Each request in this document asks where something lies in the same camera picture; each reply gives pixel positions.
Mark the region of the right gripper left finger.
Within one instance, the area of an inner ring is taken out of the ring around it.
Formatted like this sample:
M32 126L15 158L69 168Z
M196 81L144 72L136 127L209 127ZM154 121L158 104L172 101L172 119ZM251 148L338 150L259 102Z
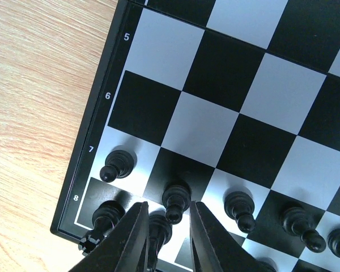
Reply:
M148 203L136 202L109 236L70 271L146 271L148 248Z

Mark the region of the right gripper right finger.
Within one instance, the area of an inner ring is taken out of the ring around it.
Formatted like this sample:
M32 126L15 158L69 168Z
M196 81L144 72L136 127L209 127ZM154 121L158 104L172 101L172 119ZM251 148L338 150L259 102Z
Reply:
M190 203L193 271L269 271L246 252L203 202Z

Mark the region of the black rook piece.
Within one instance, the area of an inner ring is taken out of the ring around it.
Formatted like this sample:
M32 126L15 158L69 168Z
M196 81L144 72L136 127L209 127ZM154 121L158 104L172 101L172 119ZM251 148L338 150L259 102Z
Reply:
M114 229L125 215L125 209L115 200L103 202L92 215L93 229L81 238L78 249L89 255Z

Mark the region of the black pawn bottom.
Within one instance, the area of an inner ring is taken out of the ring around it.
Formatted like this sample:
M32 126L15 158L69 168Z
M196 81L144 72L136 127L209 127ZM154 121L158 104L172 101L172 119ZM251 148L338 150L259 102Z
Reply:
M106 183L124 179L132 173L136 163L137 155L133 150L123 148L112 150L105 158L99 177L101 181Z

